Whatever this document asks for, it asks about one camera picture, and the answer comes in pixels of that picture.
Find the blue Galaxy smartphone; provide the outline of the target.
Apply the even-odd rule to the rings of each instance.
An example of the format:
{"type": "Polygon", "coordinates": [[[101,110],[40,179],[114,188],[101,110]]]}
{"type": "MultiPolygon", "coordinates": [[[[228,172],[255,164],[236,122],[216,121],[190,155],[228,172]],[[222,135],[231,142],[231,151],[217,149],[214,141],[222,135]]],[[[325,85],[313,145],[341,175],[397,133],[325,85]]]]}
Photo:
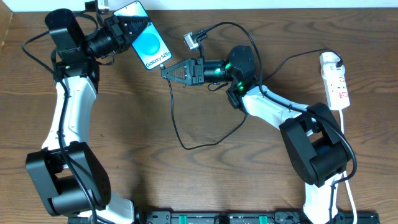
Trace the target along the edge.
{"type": "MultiPolygon", "coordinates": [[[[115,16],[148,17],[139,1],[134,1],[113,13],[115,16]]],[[[148,70],[172,58],[172,53],[152,21],[132,43],[133,49],[148,70]]]]}

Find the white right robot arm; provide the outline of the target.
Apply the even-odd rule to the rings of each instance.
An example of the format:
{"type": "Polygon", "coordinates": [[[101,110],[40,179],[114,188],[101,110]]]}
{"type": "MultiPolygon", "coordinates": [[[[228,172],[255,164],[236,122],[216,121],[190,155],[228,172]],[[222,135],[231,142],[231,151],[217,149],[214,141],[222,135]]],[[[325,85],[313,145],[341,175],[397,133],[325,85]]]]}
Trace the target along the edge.
{"type": "Polygon", "coordinates": [[[339,183],[355,175],[357,160],[331,110],[323,103],[298,104],[257,84],[254,54],[249,46],[234,47],[225,60],[188,58],[161,75],[169,83],[188,86],[230,83],[229,102],[246,116],[277,128],[291,164],[305,182],[303,212],[311,223],[334,223],[339,183]]]}

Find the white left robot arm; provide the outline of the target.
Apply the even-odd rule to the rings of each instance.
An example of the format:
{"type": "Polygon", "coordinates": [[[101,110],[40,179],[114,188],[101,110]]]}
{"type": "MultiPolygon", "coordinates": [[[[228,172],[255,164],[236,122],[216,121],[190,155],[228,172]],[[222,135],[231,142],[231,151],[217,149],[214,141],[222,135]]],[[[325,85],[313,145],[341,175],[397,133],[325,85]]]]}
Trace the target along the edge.
{"type": "Polygon", "coordinates": [[[107,172],[89,146],[91,109],[98,94],[102,59],[126,51],[150,24],[147,16],[94,16],[95,30],[84,34],[84,12],[57,9],[47,14],[55,43],[49,72],[57,102],[42,148],[25,166],[46,209],[70,223],[146,223],[131,200],[111,190],[107,172]]]}

